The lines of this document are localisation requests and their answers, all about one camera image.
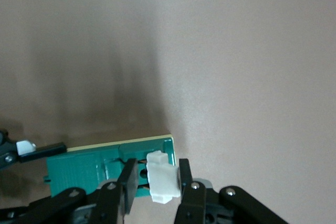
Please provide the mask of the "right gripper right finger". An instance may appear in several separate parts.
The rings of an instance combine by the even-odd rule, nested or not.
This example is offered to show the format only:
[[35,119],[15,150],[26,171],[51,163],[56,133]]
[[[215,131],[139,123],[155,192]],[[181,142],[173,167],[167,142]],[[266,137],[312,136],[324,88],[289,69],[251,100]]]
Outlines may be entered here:
[[219,192],[195,180],[187,158],[179,159],[181,203],[175,223],[283,223],[287,222],[238,186]]

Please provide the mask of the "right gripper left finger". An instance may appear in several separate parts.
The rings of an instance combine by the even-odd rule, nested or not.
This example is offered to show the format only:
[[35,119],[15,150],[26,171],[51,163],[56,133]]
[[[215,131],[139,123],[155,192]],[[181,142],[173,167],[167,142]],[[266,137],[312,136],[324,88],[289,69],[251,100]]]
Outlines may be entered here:
[[71,187],[28,206],[1,209],[1,223],[123,223],[137,194],[138,171],[131,158],[116,181],[106,180],[90,194]]

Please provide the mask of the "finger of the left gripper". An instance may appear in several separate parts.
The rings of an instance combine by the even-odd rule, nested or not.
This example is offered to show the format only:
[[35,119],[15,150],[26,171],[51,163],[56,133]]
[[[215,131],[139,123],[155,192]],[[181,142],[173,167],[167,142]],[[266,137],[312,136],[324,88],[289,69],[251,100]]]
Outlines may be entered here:
[[15,163],[25,163],[44,157],[59,155],[66,152],[63,142],[37,147],[30,140],[13,141],[9,133],[1,129],[1,170]]

